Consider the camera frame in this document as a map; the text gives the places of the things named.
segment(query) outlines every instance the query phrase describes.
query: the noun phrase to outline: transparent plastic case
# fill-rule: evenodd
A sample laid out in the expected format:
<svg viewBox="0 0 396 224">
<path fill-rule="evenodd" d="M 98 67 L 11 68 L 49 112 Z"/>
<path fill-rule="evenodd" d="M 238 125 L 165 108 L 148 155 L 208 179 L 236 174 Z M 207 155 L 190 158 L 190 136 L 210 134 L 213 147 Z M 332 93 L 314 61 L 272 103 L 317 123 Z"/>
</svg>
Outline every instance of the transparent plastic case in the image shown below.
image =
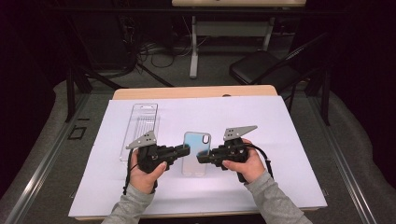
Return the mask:
<svg viewBox="0 0 396 224">
<path fill-rule="evenodd" d="M 120 160 L 128 161 L 129 152 L 127 149 L 135 139 L 141 137 L 143 134 L 154 131 L 158 138 L 158 129 L 160 126 L 160 116 L 157 114 L 157 104 L 136 104 L 134 105 L 129 119 L 128 129 L 125 133 L 125 138 L 122 144 Z"/>
<path fill-rule="evenodd" d="M 210 150 L 211 136 L 209 133 L 187 132 L 184 134 L 184 146 L 190 146 L 190 155 L 183 157 L 182 174 L 203 176 L 206 173 L 206 164 L 197 160 L 197 155 L 207 155 Z"/>
</svg>

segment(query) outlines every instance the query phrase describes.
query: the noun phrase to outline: dark background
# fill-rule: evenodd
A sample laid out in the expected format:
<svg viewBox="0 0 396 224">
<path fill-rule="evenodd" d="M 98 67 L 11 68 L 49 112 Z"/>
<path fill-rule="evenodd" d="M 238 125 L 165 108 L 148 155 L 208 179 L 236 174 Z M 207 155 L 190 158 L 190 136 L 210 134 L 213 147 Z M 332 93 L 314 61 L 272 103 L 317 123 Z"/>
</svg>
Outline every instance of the dark background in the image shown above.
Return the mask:
<svg viewBox="0 0 396 224">
<path fill-rule="evenodd" d="M 69 0 L 62 4 L 77 2 Z M 105 0 L 89 2 L 95 3 L 114 6 L 113 2 Z M 135 3 L 169 7 L 170 1 Z M 302 19 L 293 46 L 300 46 L 324 31 L 332 33 L 332 47 L 325 52 L 334 61 L 331 89 L 368 133 L 375 164 L 396 188 L 396 175 L 393 173 L 396 160 L 393 142 L 396 126 L 396 34 L 393 31 L 396 6 L 387 1 L 368 3 L 307 0 L 308 9 L 337 10 L 352 4 L 351 16 Z M 64 19 L 47 17 L 43 13 L 43 5 L 51 4 L 54 3 L 21 0 L 0 3 L 0 195 L 21 169 L 39 136 L 54 104 L 52 89 L 65 80 L 71 59 L 97 70 L 122 70 L 134 65 L 134 48 L 124 45 L 119 18 L 105 16 L 90 20 L 84 16 L 75 17 L 73 23 L 78 36 Z M 172 45 L 170 28 L 174 18 L 158 21 L 155 17 L 141 17 L 137 21 L 141 25 L 141 34 L 164 46 Z M 84 39 L 85 46 L 81 45 L 79 38 Z"/>
</svg>

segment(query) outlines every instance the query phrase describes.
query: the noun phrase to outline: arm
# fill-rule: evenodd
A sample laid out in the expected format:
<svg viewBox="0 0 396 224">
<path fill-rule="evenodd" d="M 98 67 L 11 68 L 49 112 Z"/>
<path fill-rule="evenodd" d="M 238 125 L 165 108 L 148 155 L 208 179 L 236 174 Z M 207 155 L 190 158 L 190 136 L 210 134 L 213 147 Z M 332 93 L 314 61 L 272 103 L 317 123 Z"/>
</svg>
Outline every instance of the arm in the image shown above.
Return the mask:
<svg viewBox="0 0 396 224">
<path fill-rule="evenodd" d="M 126 195 L 121 195 L 120 201 L 114 205 L 111 214 L 102 222 L 108 223 L 131 223 L 137 224 L 140 216 L 154 198 L 154 182 L 166 169 L 166 162 L 161 163 L 150 174 L 141 171 L 137 164 L 137 150 L 132 153 L 131 180 Z"/>
<path fill-rule="evenodd" d="M 245 163 L 223 161 L 223 165 L 244 176 L 248 182 L 246 187 L 252 193 L 254 202 L 268 224 L 311 223 L 265 171 L 262 160 L 255 149 L 248 149 L 248 159 Z"/>
</svg>

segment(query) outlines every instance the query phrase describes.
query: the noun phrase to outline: gray sleeve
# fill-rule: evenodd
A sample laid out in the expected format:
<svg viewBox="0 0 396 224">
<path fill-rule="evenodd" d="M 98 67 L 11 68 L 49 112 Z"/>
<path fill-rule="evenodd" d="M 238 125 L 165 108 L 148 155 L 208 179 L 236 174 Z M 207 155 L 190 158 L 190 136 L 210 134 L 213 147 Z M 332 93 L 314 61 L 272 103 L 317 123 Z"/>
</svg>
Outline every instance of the gray sleeve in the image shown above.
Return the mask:
<svg viewBox="0 0 396 224">
<path fill-rule="evenodd" d="M 266 223 L 312 223 L 278 187 L 268 172 L 265 171 L 246 187 L 253 195 Z"/>
<path fill-rule="evenodd" d="M 120 201 L 114 205 L 113 211 L 102 223 L 137 224 L 153 198 L 154 193 L 145 194 L 128 185 L 126 195 L 121 195 Z"/>
</svg>

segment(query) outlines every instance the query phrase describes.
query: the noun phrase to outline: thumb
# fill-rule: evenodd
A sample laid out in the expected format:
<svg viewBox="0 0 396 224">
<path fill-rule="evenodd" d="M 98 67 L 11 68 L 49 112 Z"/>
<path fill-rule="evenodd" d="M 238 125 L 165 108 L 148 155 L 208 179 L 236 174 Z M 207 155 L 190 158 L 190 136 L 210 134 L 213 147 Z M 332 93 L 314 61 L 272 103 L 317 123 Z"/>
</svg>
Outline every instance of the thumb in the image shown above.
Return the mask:
<svg viewBox="0 0 396 224">
<path fill-rule="evenodd" d="M 166 161 L 162 162 L 161 164 L 159 164 L 154 171 L 151 172 L 151 174 L 149 174 L 151 176 L 151 178 L 153 178 L 153 180 L 158 179 L 163 172 L 165 172 L 166 169 Z"/>
<path fill-rule="evenodd" d="M 229 170 L 236 171 L 238 173 L 243 173 L 244 164 L 235 161 L 223 161 L 222 164 Z"/>
</svg>

